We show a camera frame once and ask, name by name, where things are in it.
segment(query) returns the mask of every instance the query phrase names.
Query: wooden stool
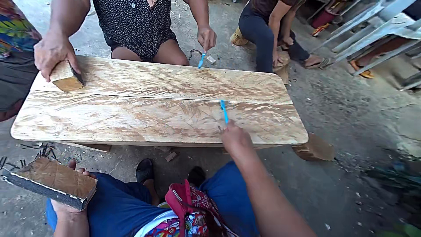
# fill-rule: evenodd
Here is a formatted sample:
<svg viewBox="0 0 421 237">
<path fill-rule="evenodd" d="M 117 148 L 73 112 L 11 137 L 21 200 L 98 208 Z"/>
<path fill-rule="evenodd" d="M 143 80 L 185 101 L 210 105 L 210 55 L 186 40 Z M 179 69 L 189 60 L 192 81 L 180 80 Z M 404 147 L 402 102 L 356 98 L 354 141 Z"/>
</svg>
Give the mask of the wooden stool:
<svg viewBox="0 0 421 237">
<path fill-rule="evenodd" d="M 238 27 L 235 30 L 234 34 L 231 35 L 230 40 L 233 45 L 237 45 L 237 46 L 243 46 L 247 44 L 248 42 L 248 40 L 242 37 L 241 31 Z"/>
</svg>

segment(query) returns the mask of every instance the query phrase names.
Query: sanding block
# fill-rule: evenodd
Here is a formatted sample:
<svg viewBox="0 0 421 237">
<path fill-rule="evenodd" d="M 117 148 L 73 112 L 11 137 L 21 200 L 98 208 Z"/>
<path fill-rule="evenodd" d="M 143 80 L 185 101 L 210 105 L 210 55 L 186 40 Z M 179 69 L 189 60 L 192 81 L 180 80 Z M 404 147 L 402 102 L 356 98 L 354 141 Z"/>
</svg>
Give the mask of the sanding block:
<svg viewBox="0 0 421 237">
<path fill-rule="evenodd" d="M 3 169 L 4 181 L 83 210 L 95 194 L 97 180 L 83 175 L 56 160 L 38 157 L 12 172 Z"/>
<path fill-rule="evenodd" d="M 69 61 L 59 62 L 50 74 L 51 82 L 64 92 L 79 90 L 85 86 L 82 76 L 70 66 Z"/>
</svg>

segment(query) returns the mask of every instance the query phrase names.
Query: wooden block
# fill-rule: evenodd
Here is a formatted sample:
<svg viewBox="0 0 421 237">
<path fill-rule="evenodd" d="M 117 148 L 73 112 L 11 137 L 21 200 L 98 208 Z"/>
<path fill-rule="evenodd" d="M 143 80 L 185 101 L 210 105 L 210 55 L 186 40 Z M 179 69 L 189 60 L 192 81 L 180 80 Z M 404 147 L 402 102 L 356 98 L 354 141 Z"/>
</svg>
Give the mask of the wooden block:
<svg viewBox="0 0 421 237">
<path fill-rule="evenodd" d="M 283 63 L 279 63 L 276 67 L 273 67 L 273 72 L 276 73 L 281 79 L 284 85 L 288 85 L 289 81 L 289 63 L 291 62 L 291 58 L 289 54 L 285 51 L 282 51 L 280 47 L 278 47 L 278 55 L 282 58 Z"/>
<path fill-rule="evenodd" d="M 45 157 L 37 158 L 17 172 L 4 169 L 3 180 L 79 210 L 95 194 L 97 182 Z"/>
<path fill-rule="evenodd" d="M 86 86 L 62 92 L 38 74 L 11 129 L 16 139 L 78 144 L 222 146 L 228 117 L 255 146 L 302 144 L 307 132 L 273 73 L 78 56 Z"/>
<path fill-rule="evenodd" d="M 309 141 L 302 145 L 293 145 L 292 150 L 303 160 L 332 161 L 335 158 L 335 149 L 322 138 L 309 133 Z"/>
<path fill-rule="evenodd" d="M 177 156 L 177 153 L 175 152 L 171 152 L 171 154 L 169 154 L 167 157 L 165 157 L 165 160 L 167 162 L 170 162 L 172 159 L 174 159 Z"/>
<path fill-rule="evenodd" d="M 82 77 L 70 66 L 69 61 L 59 62 L 50 75 L 51 82 L 64 92 L 71 92 L 85 86 Z"/>
<path fill-rule="evenodd" d="M 237 27 L 234 34 L 231 35 L 231 38 L 229 39 L 233 45 L 237 46 L 243 46 L 247 44 L 248 40 L 243 38 L 240 29 Z"/>
</svg>

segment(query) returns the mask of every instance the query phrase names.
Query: blue shorts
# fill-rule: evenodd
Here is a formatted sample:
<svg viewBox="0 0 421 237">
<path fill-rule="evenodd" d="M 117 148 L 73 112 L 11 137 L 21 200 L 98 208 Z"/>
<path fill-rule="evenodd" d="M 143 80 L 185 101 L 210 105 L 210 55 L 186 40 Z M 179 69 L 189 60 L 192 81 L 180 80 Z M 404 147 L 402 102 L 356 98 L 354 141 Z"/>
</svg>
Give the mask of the blue shorts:
<svg viewBox="0 0 421 237">
<path fill-rule="evenodd" d="M 88 205 L 91 237 L 133 236 L 167 208 L 151 205 L 149 190 L 140 183 L 124 183 L 111 175 L 93 173 L 96 193 Z M 259 236 L 244 179 L 234 162 L 229 162 L 199 188 L 212 198 L 228 227 L 241 237 Z M 47 200 L 48 224 L 56 229 L 57 215 Z"/>
</svg>

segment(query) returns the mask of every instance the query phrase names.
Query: wood grain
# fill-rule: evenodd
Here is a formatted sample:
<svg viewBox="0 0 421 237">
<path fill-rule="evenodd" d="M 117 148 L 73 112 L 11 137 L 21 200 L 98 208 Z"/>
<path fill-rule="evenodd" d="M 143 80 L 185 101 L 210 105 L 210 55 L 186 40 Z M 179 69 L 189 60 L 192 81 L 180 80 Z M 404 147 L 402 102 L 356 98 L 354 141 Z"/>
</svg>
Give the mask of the wood grain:
<svg viewBox="0 0 421 237">
<path fill-rule="evenodd" d="M 255 144 L 301 144 L 293 105 L 227 103 Z M 16 139 L 96 144 L 222 146 L 219 102 L 31 91 L 11 129 Z"/>
<path fill-rule="evenodd" d="M 258 73 L 96 57 L 77 57 L 85 87 L 71 93 L 293 104 L 282 80 Z M 61 92 L 37 75 L 31 90 Z"/>
</svg>

